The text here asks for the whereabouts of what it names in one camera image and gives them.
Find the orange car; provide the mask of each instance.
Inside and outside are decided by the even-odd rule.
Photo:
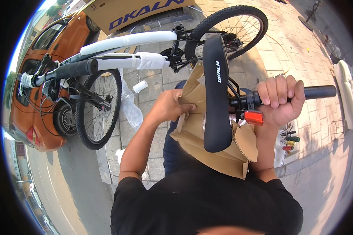
[[[47,26],[33,41],[26,52],[18,73],[34,74],[43,56],[48,53],[59,62],[79,53],[90,32],[99,27],[84,13],[76,12]],[[9,133],[16,139],[40,152],[55,151],[65,142],[62,136],[76,133],[76,119],[69,106],[60,101],[53,105],[42,95],[42,87],[27,88],[25,96],[19,96],[19,81],[15,81],[9,117]],[[68,90],[60,85],[55,95],[65,97]]]

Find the metal stand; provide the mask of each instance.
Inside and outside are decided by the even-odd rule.
[[[309,23],[307,23],[310,18],[312,17],[312,15],[315,13],[315,11],[318,9],[318,5],[319,5],[319,1],[316,1],[316,3],[312,6],[312,11],[309,15],[309,17],[307,18],[307,20],[305,20],[302,16],[298,16],[298,19],[301,21],[301,23],[306,26],[306,28],[308,28],[310,31],[312,31],[312,27],[311,25],[309,25]]]
[[[338,128],[342,128],[343,131],[338,132],[337,131]],[[344,128],[345,127],[343,125],[343,120],[332,121],[331,122],[331,140],[334,141],[335,139],[345,139],[345,129]]]

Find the black t-shirt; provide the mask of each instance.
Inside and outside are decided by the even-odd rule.
[[[111,233],[197,234],[212,226],[240,226],[266,234],[298,234],[303,212],[279,179],[246,180],[208,167],[172,173],[149,190],[122,179],[114,195]]]

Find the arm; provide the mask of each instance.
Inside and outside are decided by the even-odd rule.
[[[129,176],[141,181],[157,127],[164,121],[176,121],[181,114],[196,108],[192,104],[179,105],[178,97],[181,95],[182,89],[174,89],[162,92],[157,98],[123,153],[119,181]]]
[[[268,182],[277,178],[273,162],[278,130],[301,114],[305,93],[303,82],[296,82],[292,76],[269,78],[258,83],[257,90],[264,101],[259,107],[264,114],[264,125],[255,126],[257,162],[251,162],[249,167],[257,178]],[[286,102],[288,97],[292,98],[289,103]]]

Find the hand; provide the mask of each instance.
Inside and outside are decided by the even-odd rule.
[[[296,82],[291,75],[284,78],[278,75],[266,82],[259,82],[257,91],[263,101],[259,111],[264,114],[264,125],[282,126],[296,119],[305,101],[303,81]]]
[[[164,121],[176,121],[181,114],[196,109],[196,106],[193,104],[180,105],[178,98],[181,95],[182,89],[162,92],[148,115],[146,115],[146,118],[159,125]]]

